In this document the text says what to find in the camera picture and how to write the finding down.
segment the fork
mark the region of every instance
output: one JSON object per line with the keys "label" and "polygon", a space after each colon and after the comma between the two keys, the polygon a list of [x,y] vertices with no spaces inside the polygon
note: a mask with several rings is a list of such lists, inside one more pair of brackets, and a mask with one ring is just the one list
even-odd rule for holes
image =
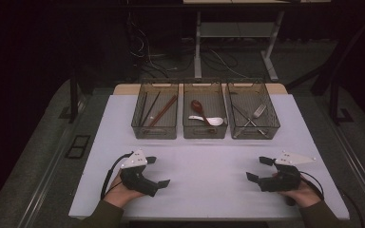
{"label": "fork", "polygon": [[[253,120],[258,118],[260,115],[262,115],[262,112],[265,110],[266,105],[265,104],[261,104],[259,106],[259,108],[257,108],[257,110],[253,113],[253,115],[251,116],[251,118],[247,118],[248,122],[244,125],[247,126],[248,124],[252,124],[253,126],[257,126]],[[241,128],[238,132],[236,132],[236,134],[233,136],[233,138],[237,138],[239,134],[241,134],[243,128]],[[262,135],[266,136],[265,132],[259,130],[259,133],[261,133]]]}

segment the white tabletop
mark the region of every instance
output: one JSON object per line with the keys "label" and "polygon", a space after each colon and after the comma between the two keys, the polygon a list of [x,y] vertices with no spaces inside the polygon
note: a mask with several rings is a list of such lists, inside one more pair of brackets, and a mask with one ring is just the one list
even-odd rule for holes
{"label": "white tabletop", "polygon": [[296,206],[287,206],[277,193],[261,192],[245,175],[251,172],[261,178],[270,177],[276,168],[260,164],[259,156],[273,159],[283,150],[317,159],[297,168],[320,181],[325,199],[337,217],[349,218],[293,96],[271,95],[281,124],[272,141],[233,140],[229,129],[223,140],[186,140],[181,112],[177,140],[137,140],[131,127],[136,100],[136,95],[109,98],[69,211],[71,217],[89,216],[99,201],[107,170],[123,154],[142,148],[147,156],[157,157],[154,164],[147,166],[144,176],[152,181],[171,182],[154,198],[146,196],[129,203],[124,219],[299,219]]}

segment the chopsticks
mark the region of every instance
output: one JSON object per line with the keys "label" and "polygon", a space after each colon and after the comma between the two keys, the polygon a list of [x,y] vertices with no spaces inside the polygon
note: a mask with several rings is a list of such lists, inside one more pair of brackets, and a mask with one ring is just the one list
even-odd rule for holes
{"label": "chopsticks", "polygon": [[160,92],[158,92],[158,95],[156,96],[155,100],[153,101],[152,105],[150,106],[149,110],[147,111],[146,115],[144,116],[144,120],[142,122],[140,121],[140,125],[144,125],[144,123],[146,122],[147,117],[149,116],[150,112],[152,111],[152,108],[155,105],[157,99],[159,98],[159,95],[160,95]]}
{"label": "chopsticks", "polygon": [[168,110],[168,108],[170,108],[170,106],[172,106],[176,101],[177,101],[177,95],[174,95],[164,106],[164,108],[157,114],[157,116],[155,117],[155,119],[153,119],[153,121],[150,123],[149,126],[154,126],[158,122],[158,120],[164,115],[164,113]]}

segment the dark background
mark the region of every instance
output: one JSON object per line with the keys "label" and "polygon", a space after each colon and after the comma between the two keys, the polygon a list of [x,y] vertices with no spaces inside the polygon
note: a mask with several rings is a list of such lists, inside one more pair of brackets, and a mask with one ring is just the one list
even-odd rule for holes
{"label": "dark background", "polygon": [[[287,12],[279,39],[334,39],[346,44],[365,23],[365,1],[343,2],[352,4],[333,4],[328,11]],[[85,93],[96,86],[134,82],[138,77],[133,65],[139,66],[139,61],[128,49],[133,37],[125,25],[126,12],[68,12],[55,4],[0,1],[0,189],[51,97],[72,70]],[[181,38],[195,34],[193,13],[141,11],[135,20],[153,46],[178,55]],[[213,13],[204,16],[215,18]],[[365,111],[365,32],[339,76]]]}

